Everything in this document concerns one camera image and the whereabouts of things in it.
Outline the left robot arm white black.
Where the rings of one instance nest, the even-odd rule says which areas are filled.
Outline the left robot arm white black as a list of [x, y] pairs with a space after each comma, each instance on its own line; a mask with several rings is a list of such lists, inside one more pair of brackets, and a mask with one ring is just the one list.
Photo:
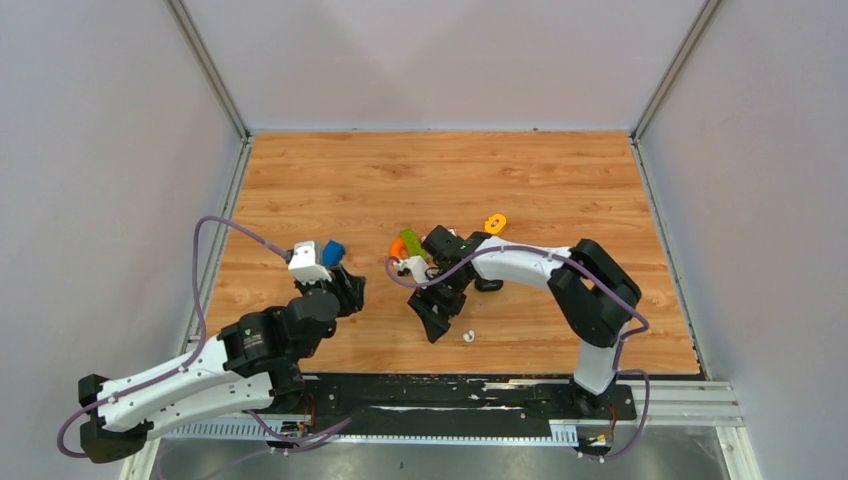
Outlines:
[[341, 265], [329, 274], [298, 283], [299, 296], [287, 304], [247, 313], [177, 358], [124, 378], [81, 378], [83, 457], [95, 464], [121, 460], [183, 425], [236, 411], [298, 411], [307, 390], [300, 361], [365, 303], [365, 277]]

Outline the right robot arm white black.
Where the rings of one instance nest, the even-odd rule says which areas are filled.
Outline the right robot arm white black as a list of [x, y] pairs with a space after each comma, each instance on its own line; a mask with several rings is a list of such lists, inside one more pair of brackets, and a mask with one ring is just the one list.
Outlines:
[[497, 291], [514, 282], [544, 290], [581, 341], [570, 380], [573, 408], [592, 418], [609, 407], [622, 343], [642, 291], [599, 243], [581, 239], [574, 246], [540, 247], [480, 231], [463, 238], [437, 226], [422, 248], [423, 254], [406, 259], [390, 255], [386, 268], [394, 281], [411, 277], [408, 304], [429, 342], [448, 332], [469, 286]]

